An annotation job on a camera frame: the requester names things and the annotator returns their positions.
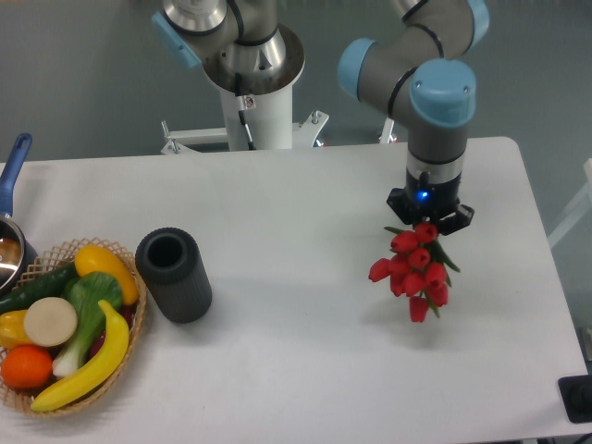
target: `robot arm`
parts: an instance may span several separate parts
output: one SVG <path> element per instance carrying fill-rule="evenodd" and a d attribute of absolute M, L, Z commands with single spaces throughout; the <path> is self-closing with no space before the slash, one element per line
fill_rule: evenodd
<path fill-rule="evenodd" d="M 353 42 L 338 67 L 341 87 L 409 130 L 407 179 L 388 205 L 405 224 L 429 219 L 442 234 L 471 223 L 458 189 L 475 112 L 476 80 L 452 60 L 487 32 L 483 0 L 392 0 L 406 25 L 394 43 Z"/>
<path fill-rule="evenodd" d="M 278 24 L 277 0 L 163 0 L 153 25 L 185 68 L 203 64 L 219 90 L 230 151 L 291 148 L 300 39 Z"/>
<path fill-rule="evenodd" d="M 231 43 L 265 42 L 278 30 L 275 0 L 164 0 L 163 9 L 166 22 L 202 60 Z"/>

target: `yellow bell pepper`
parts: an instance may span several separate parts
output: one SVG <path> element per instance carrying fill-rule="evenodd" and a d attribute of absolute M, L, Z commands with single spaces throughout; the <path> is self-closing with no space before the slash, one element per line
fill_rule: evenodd
<path fill-rule="evenodd" d="M 70 376 L 42 391 L 31 404 L 34 412 L 50 412 L 86 395 L 111 376 L 130 344 L 128 322 L 109 302 L 99 301 L 105 313 L 105 343 L 93 358 Z"/>
<path fill-rule="evenodd" d="M 0 346 L 12 350 L 19 345 L 32 344 L 24 327 L 27 310 L 17 310 L 0 315 Z"/>
<path fill-rule="evenodd" d="M 124 305 L 138 301 L 138 288 L 133 276 L 114 253 L 99 245 L 85 245 L 74 256 L 76 272 L 83 278 L 93 271 L 101 271 L 117 279 Z"/>

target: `wicker basket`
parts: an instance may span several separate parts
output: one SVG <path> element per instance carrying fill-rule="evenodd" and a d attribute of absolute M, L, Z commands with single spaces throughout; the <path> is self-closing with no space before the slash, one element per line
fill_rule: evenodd
<path fill-rule="evenodd" d="M 133 353 L 136 344 L 138 343 L 138 339 L 142 333 L 142 327 L 144 324 L 144 319 L 146 317 L 146 285 L 143 283 L 140 275 L 138 274 L 138 270 L 136 269 L 134 255 L 126 250 L 124 247 L 119 245 L 117 242 L 111 242 L 109 240 L 100 240 L 94 238 L 92 240 L 83 239 L 83 240 L 72 240 L 70 242 L 64 242 L 59 247 L 54 247 L 51 251 L 43 253 L 43 255 L 37 257 L 35 262 L 32 265 L 29 265 L 27 271 L 22 274 L 20 280 L 17 282 L 17 287 L 21 286 L 25 282 L 29 280 L 33 280 L 39 275 L 43 273 L 47 273 L 48 271 L 58 268 L 62 265 L 65 265 L 71 262 L 74 259 L 74 254 L 83 247 L 84 245 L 88 244 L 95 244 L 100 245 L 102 247 L 106 247 L 108 250 L 113 252 L 121 261 L 126 265 L 128 270 L 134 276 L 136 281 L 136 286 L 138 287 L 138 291 L 140 293 L 140 297 L 137 302 L 136 306 L 136 313 L 133 317 L 133 324 L 131 330 L 129 331 L 129 347 L 126 355 L 123 358 L 123 361 L 116 369 L 116 371 L 95 391 L 91 392 L 90 395 L 87 395 L 85 398 L 81 398 L 78 401 L 72 402 L 60 409 L 54 410 L 52 412 L 46 413 L 38 413 L 31 410 L 31 403 L 35 399 L 35 396 L 41 392 L 40 389 L 36 391 L 15 391 L 9 388 L 2 377 L 0 377 L 0 398 L 2 399 L 4 405 L 15 409 L 18 412 L 24 413 L 28 416 L 37 416 L 37 417 L 57 417 L 57 416 L 64 416 L 70 413 L 75 413 L 83 408 L 91 405 L 93 402 L 101 398 L 111 387 L 113 383 L 117 380 L 121 372 L 125 369 L 128 361 L 130 360 L 130 356 Z M 0 347 L 0 364 L 4 361 L 6 357 L 7 350 Z"/>

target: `banana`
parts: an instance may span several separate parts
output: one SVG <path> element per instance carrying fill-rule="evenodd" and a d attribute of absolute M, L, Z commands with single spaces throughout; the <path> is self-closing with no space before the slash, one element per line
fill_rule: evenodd
<path fill-rule="evenodd" d="M 99 301 L 106 319 L 105 343 L 78 371 L 42 391 L 31 404 L 34 412 L 50 412 L 101 385 L 123 361 L 130 344 L 128 323 L 109 302 Z"/>

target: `pot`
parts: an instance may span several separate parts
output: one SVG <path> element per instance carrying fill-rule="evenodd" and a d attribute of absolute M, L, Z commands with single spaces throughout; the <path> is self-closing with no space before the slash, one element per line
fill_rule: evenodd
<path fill-rule="evenodd" d="M 0 176 L 0 297 L 12 290 L 37 256 L 22 230 L 12 220 L 15 183 L 31 143 L 30 134 L 23 133 L 17 137 Z"/>

